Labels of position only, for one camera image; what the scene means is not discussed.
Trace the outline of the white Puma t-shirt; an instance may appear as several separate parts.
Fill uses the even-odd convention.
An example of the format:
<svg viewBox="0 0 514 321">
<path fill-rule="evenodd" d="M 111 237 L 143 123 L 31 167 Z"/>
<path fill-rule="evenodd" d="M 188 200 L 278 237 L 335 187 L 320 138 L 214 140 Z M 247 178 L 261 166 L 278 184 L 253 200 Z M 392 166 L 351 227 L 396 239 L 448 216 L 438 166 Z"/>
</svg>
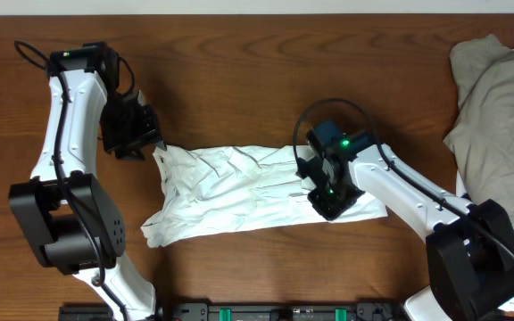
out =
<svg viewBox="0 0 514 321">
<path fill-rule="evenodd" d="M 141 227 L 148 246 L 323 222 L 307 199 L 314 184 L 296 174 L 297 156 L 312 152 L 304 145 L 155 149 L 164 204 Z"/>
</svg>

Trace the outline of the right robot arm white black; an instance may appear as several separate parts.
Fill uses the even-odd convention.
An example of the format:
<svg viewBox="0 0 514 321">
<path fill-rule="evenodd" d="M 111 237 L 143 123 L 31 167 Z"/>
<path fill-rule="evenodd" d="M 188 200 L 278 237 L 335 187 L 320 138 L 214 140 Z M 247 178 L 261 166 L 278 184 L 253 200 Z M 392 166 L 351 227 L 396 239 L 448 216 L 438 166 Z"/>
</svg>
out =
<svg viewBox="0 0 514 321">
<path fill-rule="evenodd" d="M 297 160 L 314 188 L 308 199 L 328 221 L 372 195 L 426 246 L 429 285 L 402 304 L 407 320 L 506 320 L 514 299 L 514 232 L 493 200 L 475 204 L 446 192 L 395 157 L 368 133 L 313 129 L 313 151 Z"/>
</svg>

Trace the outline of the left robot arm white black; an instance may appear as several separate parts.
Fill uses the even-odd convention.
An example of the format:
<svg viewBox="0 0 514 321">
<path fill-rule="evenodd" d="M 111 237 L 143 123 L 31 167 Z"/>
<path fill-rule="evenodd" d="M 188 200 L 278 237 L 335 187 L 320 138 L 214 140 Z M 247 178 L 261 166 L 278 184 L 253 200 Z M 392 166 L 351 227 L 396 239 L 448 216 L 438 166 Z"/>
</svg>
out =
<svg viewBox="0 0 514 321">
<path fill-rule="evenodd" d="M 126 252 L 120 209 L 96 176 L 96 150 L 142 160 L 163 147 L 154 109 L 134 87 L 119 91 L 126 61 L 104 42 L 43 54 L 16 41 L 16 51 L 43 70 L 51 90 L 46 138 L 25 183 L 8 201 L 38 263 L 90 286 L 100 302 L 67 303 L 61 320 L 159 320 L 154 286 Z"/>
</svg>

